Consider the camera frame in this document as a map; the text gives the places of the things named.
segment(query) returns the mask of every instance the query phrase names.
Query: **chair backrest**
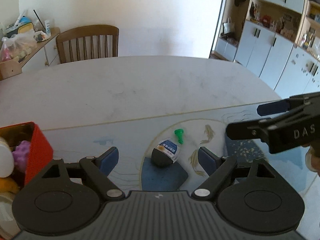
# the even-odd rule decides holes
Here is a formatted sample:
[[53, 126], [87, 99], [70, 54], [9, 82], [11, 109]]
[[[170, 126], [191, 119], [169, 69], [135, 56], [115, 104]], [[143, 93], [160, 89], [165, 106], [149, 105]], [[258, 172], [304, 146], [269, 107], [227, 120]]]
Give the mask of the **chair backrest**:
[[[77, 27], [68, 31], [65, 31], [63, 33], [60, 33], [57, 36], [56, 42], [57, 42], [57, 48], [60, 58], [60, 63], [66, 63], [67, 58], [65, 54], [65, 49], [63, 46], [64, 42], [69, 43], [69, 54], [70, 54], [70, 62], [74, 61], [74, 52], [72, 50], [72, 43], [74, 43], [73, 40], [76, 40], [76, 60], [85, 60], [85, 59], [93, 59], [95, 58], [95, 55], [98, 58], [101, 58], [101, 49], [104, 47], [104, 57], [108, 57], [108, 35], [112, 36], [112, 57], [118, 57], [118, 41], [119, 41], [119, 29], [117, 27], [111, 26], [111, 25], [88, 25], [88, 26], [82, 26]], [[94, 36], [97, 36], [97, 50], [96, 54], [94, 52]], [[102, 40], [104, 39], [104, 46], [102, 46], [100, 41], [100, 36], [102, 37]], [[88, 58], [87, 53], [87, 42], [86, 37], [90, 37], [90, 58]], [[82, 41], [83, 44], [83, 50], [79, 47], [79, 41]]]

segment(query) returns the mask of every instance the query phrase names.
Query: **pink object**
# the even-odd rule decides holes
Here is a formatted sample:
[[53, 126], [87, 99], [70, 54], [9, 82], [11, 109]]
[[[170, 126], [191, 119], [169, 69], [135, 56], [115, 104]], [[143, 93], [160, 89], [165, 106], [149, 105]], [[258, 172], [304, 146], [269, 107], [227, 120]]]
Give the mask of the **pink object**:
[[23, 173], [26, 172], [30, 152], [30, 145], [30, 142], [22, 141], [20, 145], [16, 147], [16, 150], [12, 152], [14, 158], [14, 166]]

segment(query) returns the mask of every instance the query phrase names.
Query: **red box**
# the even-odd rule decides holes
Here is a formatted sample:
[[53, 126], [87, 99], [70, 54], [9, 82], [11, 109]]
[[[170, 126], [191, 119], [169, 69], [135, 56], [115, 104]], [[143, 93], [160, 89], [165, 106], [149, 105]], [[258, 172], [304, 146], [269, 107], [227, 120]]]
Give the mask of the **red box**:
[[31, 142], [26, 174], [22, 182], [17, 181], [18, 184], [26, 185], [52, 160], [53, 149], [34, 122], [2, 127], [0, 137], [4, 138], [10, 147], [17, 146], [23, 140]]

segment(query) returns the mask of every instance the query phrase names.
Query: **green plastic pawn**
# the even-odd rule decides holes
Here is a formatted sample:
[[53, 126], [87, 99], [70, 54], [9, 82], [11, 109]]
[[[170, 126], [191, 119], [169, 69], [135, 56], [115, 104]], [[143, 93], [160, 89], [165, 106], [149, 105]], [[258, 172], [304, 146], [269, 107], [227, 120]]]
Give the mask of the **green plastic pawn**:
[[178, 142], [180, 144], [183, 144], [183, 138], [182, 138], [182, 135], [183, 135], [183, 129], [177, 129], [174, 131], [174, 134], [178, 137]]

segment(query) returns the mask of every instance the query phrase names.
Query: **drawer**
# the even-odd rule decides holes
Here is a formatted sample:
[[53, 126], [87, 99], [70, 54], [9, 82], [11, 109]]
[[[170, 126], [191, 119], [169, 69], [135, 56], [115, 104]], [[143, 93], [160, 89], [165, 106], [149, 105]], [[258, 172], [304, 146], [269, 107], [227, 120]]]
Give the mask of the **drawer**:
[[44, 47], [47, 54], [48, 63], [50, 64], [58, 55], [56, 37], [49, 41]]
[[219, 53], [221, 56], [223, 56], [225, 50], [226, 50], [227, 42], [223, 39], [218, 38], [217, 45], [215, 51]]
[[22, 72], [40, 70], [45, 68], [47, 65], [47, 58], [45, 56], [44, 48], [42, 48], [22, 67]]
[[50, 67], [60, 64], [59, 55], [57, 55], [54, 60], [50, 63]]
[[233, 61], [235, 59], [237, 52], [237, 48], [235, 46], [232, 46], [230, 43], [227, 43], [226, 50], [224, 51], [223, 56], [229, 60]]

